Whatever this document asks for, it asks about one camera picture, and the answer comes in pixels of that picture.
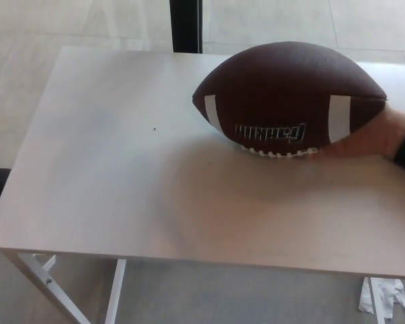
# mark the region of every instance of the american football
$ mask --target american football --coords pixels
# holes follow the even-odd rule
[[[198,86],[192,102],[230,140],[267,157],[294,157],[349,136],[381,112],[383,89],[346,56],[280,42],[235,54]]]

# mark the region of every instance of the table leg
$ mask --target table leg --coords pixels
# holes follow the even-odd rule
[[[5,252],[5,256],[24,274],[72,323],[90,324],[33,254]]]
[[[113,287],[111,289],[111,295],[109,297],[107,317],[105,319],[105,324],[114,324],[115,316],[117,314],[117,308],[119,306],[120,291],[122,290],[122,283],[124,277],[124,270],[126,268],[126,260],[117,260],[117,265],[115,267],[115,275]]]
[[[381,295],[378,286],[377,278],[369,278],[369,289],[371,291],[371,301],[373,305],[373,313],[377,315],[377,323],[385,324],[383,313],[383,302],[381,301]]]

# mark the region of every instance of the white stripe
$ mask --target white stripe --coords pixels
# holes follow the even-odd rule
[[[331,143],[350,135],[350,104],[350,97],[330,97],[329,138]]]
[[[207,117],[209,118],[210,124],[217,130],[219,130],[221,133],[223,133],[221,124],[219,123],[219,118],[217,117],[215,95],[213,94],[211,96],[205,96],[204,101],[205,101],[205,110],[207,112]]]

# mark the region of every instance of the table top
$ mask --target table top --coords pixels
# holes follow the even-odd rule
[[[226,58],[64,48],[0,199],[0,249],[405,277],[405,171],[242,151],[191,101]],[[361,66],[405,110],[405,65]]]

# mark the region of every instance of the floor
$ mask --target floor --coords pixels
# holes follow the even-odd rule
[[[12,167],[63,46],[171,51],[167,0],[0,0],[0,167]],[[295,40],[405,64],[405,0],[203,0],[203,52]],[[114,264],[60,256],[57,280],[93,323]],[[132,261],[117,324],[375,323],[361,277]],[[405,323],[400,308],[392,323]],[[67,323],[0,254],[0,323]]]

